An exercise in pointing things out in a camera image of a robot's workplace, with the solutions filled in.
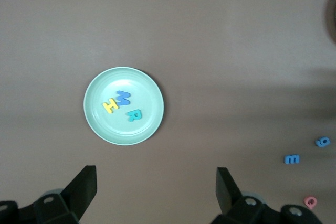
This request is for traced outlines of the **green round plate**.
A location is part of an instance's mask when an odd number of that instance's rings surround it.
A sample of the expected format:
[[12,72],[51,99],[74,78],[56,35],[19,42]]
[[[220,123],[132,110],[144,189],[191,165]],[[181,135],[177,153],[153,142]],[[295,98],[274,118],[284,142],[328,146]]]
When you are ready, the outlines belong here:
[[[109,114],[102,104],[110,98],[117,103],[118,90],[130,93],[131,103]],[[142,119],[129,122],[126,113],[136,109],[142,111]],[[135,145],[150,138],[160,127],[164,100],[159,86],[149,75],[130,67],[116,67],[93,78],[84,95],[83,111],[90,128],[106,142]]]

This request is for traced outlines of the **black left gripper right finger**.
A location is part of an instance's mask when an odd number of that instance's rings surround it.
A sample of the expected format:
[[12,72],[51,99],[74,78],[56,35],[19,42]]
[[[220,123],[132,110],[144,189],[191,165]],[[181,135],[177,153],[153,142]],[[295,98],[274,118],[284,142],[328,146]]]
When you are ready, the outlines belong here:
[[244,196],[229,170],[216,170],[216,197],[221,214],[212,224],[322,224],[309,209],[298,205],[284,205],[275,211],[253,196]]

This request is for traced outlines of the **teal foam letter R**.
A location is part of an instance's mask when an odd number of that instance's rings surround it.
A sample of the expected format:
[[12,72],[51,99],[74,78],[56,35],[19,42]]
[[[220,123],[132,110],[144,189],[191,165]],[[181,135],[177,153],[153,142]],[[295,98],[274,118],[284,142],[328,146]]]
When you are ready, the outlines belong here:
[[126,113],[129,122],[137,121],[142,119],[142,111],[140,109],[128,111]]

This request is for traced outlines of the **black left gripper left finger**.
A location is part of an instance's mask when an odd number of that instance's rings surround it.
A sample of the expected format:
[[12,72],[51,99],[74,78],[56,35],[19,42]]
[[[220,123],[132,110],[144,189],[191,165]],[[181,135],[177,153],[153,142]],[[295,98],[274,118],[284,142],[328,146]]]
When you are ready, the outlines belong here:
[[26,207],[0,201],[0,224],[80,224],[97,188],[97,168],[87,165],[64,189],[50,190]]

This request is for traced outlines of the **pink foam letter Q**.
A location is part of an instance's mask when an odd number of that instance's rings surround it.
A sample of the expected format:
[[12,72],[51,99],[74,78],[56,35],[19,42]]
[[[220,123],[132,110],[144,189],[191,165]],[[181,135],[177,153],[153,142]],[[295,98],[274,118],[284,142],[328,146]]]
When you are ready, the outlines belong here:
[[307,196],[303,202],[309,209],[313,209],[317,205],[317,199],[314,196]]

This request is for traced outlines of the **yellow foam letter H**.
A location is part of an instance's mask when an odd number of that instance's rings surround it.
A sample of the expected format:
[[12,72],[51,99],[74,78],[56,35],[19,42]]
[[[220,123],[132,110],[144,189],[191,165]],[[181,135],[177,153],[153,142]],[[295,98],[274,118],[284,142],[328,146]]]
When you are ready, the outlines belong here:
[[119,106],[113,98],[109,99],[109,102],[104,102],[102,104],[103,108],[106,110],[107,113],[112,114],[114,110],[118,110]]

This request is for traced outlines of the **blue lowercase letter m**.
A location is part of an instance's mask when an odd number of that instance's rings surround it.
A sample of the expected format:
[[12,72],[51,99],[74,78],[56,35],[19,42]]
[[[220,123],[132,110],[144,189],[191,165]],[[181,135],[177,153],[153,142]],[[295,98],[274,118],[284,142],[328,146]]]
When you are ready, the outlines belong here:
[[283,162],[287,165],[299,164],[300,163],[300,156],[298,154],[286,155],[286,156],[284,156]]

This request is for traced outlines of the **blue capital letter W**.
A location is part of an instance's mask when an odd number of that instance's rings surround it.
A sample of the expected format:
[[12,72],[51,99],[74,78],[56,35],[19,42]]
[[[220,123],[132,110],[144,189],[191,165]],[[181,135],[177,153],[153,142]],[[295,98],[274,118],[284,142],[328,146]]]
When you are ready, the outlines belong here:
[[131,102],[128,100],[128,98],[131,96],[130,93],[118,90],[117,95],[118,106],[130,105]]

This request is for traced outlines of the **blue foam digit 6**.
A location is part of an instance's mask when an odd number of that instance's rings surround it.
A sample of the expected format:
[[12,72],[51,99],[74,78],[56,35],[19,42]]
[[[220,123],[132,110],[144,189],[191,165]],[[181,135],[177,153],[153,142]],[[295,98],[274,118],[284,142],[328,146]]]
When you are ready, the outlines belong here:
[[324,148],[330,145],[330,143],[331,143],[330,139],[326,136],[322,136],[318,138],[317,140],[315,140],[315,145],[320,148]]

